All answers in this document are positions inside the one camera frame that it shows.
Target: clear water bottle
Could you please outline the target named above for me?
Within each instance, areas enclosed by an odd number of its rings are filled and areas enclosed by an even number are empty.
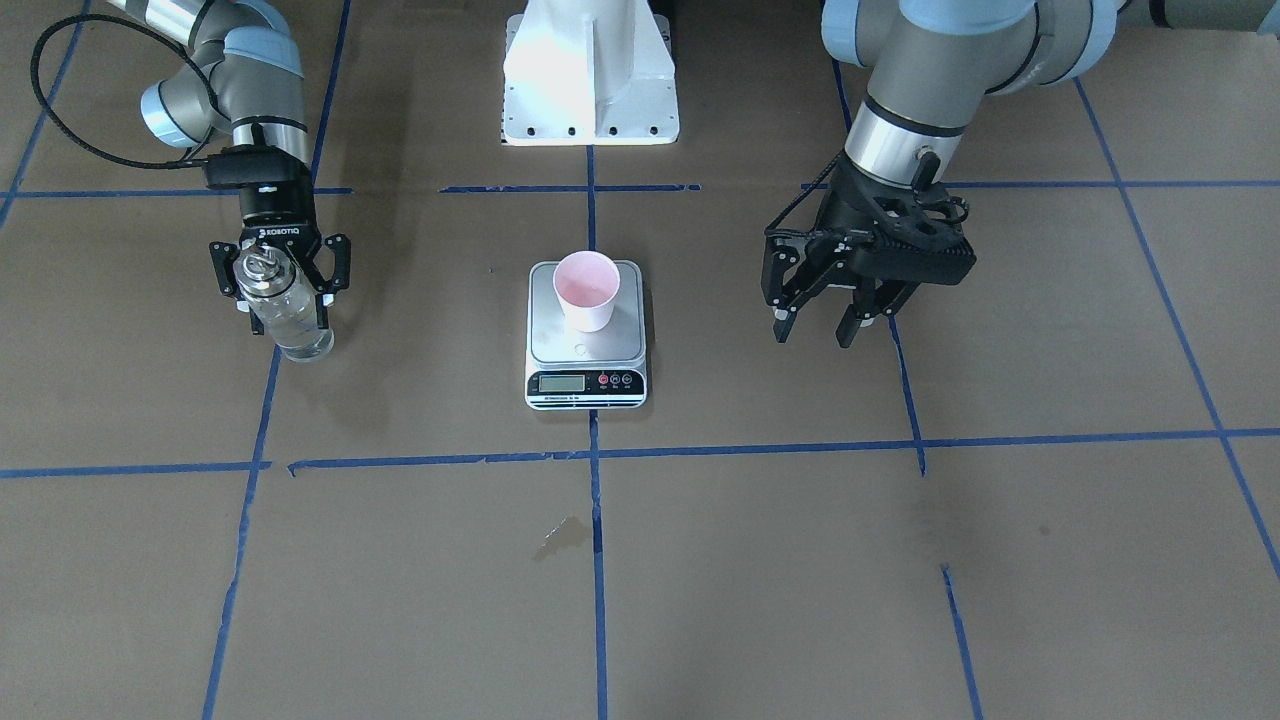
[[[236,260],[236,282],[285,357],[314,363],[333,350],[333,331],[316,323],[315,288],[283,250],[246,250]]]

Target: pink paper cup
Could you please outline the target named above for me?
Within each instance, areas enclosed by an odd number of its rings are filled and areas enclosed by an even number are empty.
[[[568,255],[552,274],[566,327],[584,333],[609,324],[621,284],[622,277],[613,260],[591,250]]]

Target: bottle cap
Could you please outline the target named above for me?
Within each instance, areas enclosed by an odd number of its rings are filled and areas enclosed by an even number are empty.
[[[293,260],[283,250],[269,245],[251,247],[236,260],[236,282],[248,296],[280,295],[289,290],[294,277]]]

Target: floor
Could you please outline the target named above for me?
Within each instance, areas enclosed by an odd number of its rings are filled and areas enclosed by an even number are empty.
[[[82,5],[0,23],[0,719],[1276,716],[1275,38],[986,101],[978,265],[845,351],[758,286],[865,87],[818,3],[682,4],[681,140],[593,150],[499,145],[516,0],[280,1],[355,245],[294,365],[214,286],[234,197],[38,117]],[[124,32],[45,85],[163,159]],[[525,278],[588,246],[645,273],[653,395],[534,413]]]

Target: robotiq logo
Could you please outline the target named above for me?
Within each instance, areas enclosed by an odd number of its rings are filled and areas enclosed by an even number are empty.
[[[302,234],[298,228],[261,228],[257,231],[257,237],[264,238],[269,234]]]

